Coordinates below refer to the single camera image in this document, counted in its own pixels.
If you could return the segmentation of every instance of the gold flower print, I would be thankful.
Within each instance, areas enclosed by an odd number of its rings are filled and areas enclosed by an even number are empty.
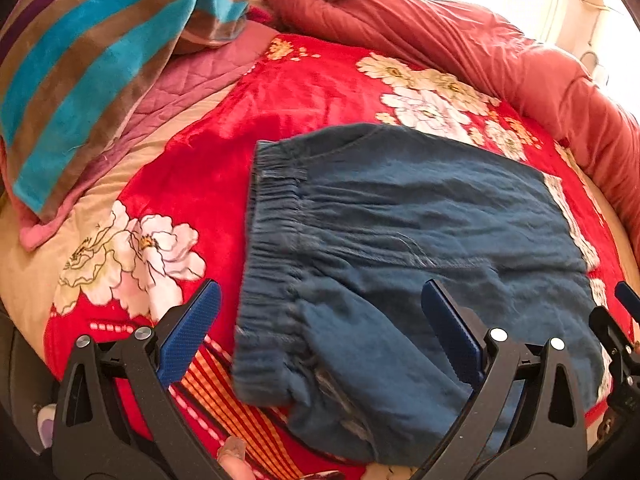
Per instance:
[[[300,61],[302,57],[321,57],[320,54],[309,54],[306,51],[306,46],[299,47],[297,55],[289,57],[290,61]],[[294,51],[293,44],[290,41],[281,40],[280,38],[273,38],[269,46],[269,53],[267,58],[272,61],[277,61],[287,57]]]
[[[476,146],[484,146],[484,137],[477,128],[469,128],[469,139],[473,141]]]
[[[564,163],[571,168],[572,164],[571,164],[571,159],[569,158],[569,155],[564,150],[564,148],[560,145],[560,143],[557,142],[556,140],[554,140],[554,147],[556,148],[556,152],[558,152],[558,155],[560,155],[560,158],[564,160]]]
[[[281,40],[280,38],[273,38],[269,46],[269,53],[267,58],[271,60],[282,59],[293,52],[293,45],[290,41]]]
[[[527,144],[528,146],[535,146],[537,149],[541,149],[538,142],[538,138],[524,127],[524,125],[517,119],[513,119],[511,117],[505,117],[504,120],[511,127],[511,129],[516,132],[518,138],[522,141],[523,144]]]
[[[484,132],[507,158],[527,160],[520,138],[511,130],[503,128],[496,121],[487,121],[484,125]]]
[[[386,112],[376,114],[376,120],[380,121],[381,123],[391,124],[392,126],[396,126],[398,124],[396,118]]]
[[[415,87],[414,71],[403,62],[373,52],[356,63],[360,72],[373,79],[382,79],[389,86]]]

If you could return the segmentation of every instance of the mattress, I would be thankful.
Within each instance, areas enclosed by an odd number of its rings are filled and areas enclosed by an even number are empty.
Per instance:
[[[166,122],[137,144],[108,174],[75,204],[57,234],[42,247],[28,253],[18,240],[15,211],[5,197],[0,210],[0,298],[16,327],[44,360],[42,338],[60,272],[69,255],[111,210],[111,205],[130,178],[158,156],[165,144],[185,126],[216,107],[233,88],[202,99]]]

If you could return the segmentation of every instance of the white peony print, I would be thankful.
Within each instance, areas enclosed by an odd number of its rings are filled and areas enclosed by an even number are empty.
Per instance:
[[[136,254],[135,268],[122,288],[114,291],[121,306],[140,310],[141,293],[148,298],[151,319],[158,321],[172,306],[182,304],[182,290],[175,280],[194,281],[204,276],[204,260],[191,248],[198,232],[188,224],[172,225],[171,217],[147,215],[128,225]]]
[[[433,92],[401,87],[394,88],[394,92],[395,94],[383,94],[380,100],[396,109],[396,116],[404,126],[415,128],[424,134],[472,143],[460,126],[469,124],[469,118]]]
[[[188,224],[173,226],[169,216],[147,215],[130,219],[116,201],[110,219],[85,239],[65,264],[54,296],[58,313],[68,314],[80,292],[95,305],[112,299],[133,318],[151,316],[158,321],[182,304],[176,280],[204,276],[204,260],[191,248],[198,232]]]
[[[413,88],[417,85],[416,74],[403,62],[392,57],[380,56],[373,52],[369,57],[364,57],[356,63],[358,70],[364,72],[370,78],[382,79],[389,86],[403,86]]]
[[[456,110],[476,115],[488,115],[487,103],[498,106],[500,101],[476,91],[473,87],[458,81],[454,75],[434,69],[421,71],[420,89],[433,90],[448,100]]]
[[[496,146],[511,160],[527,160],[520,138],[511,130],[504,129],[495,121],[487,121],[484,132]]]
[[[53,305],[59,314],[68,314],[82,291],[89,301],[104,305],[113,299],[122,272],[134,269],[129,232],[124,229],[129,216],[121,202],[113,205],[109,219],[85,238],[63,267],[58,278]]]
[[[411,88],[413,90],[431,90],[448,100],[456,110],[486,116],[489,113],[487,103],[494,107],[500,105],[500,99],[488,96],[473,87],[460,82],[451,74],[428,68],[411,70],[403,62],[392,57],[380,56],[371,52],[356,63],[358,70],[374,79],[382,79],[389,86]]]

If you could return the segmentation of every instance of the blue denim shorts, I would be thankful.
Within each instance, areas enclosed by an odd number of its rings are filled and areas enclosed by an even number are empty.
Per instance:
[[[315,449],[417,466],[449,429],[470,390],[420,309],[430,278],[487,326],[564,339],[596,401],[586,264],[533,168],[402,126],[260,142],[247,241],[234,388],[290,405],[289,429]]]

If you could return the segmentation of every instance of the red blanket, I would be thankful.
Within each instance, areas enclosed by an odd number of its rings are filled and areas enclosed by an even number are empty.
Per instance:
[[[98,342],[126,336],[188,298],[203,276],[211,277],[222,286],[222,310],[185,378],[171,388],[198,437],[212,452],[230,434],[245,440],[258,480],[326,470],[359,478],[362,466],[323,456],[294,439],[285,427],[286,410],[242,405],[233,394],[229,365],[255,143],[361,121],[411,125],[544,171],[589,268],[594,305],[608,304],[630,333],[630,318],[613,297],[622,279],[615,244],[545,130],[452,76],[412,70],[364,48],[290,35],[277,37],[221,105],[140,170],[110,218],[69,259],[45,336],[55,374],[62,375],[79,335]],[[126,385],[122,393],[133,424],[144,431]]]
[[[570,146],[640,264],[640,128],[577,59],[484,7],[433,0],[264,0],[287,27],[452,73]]]

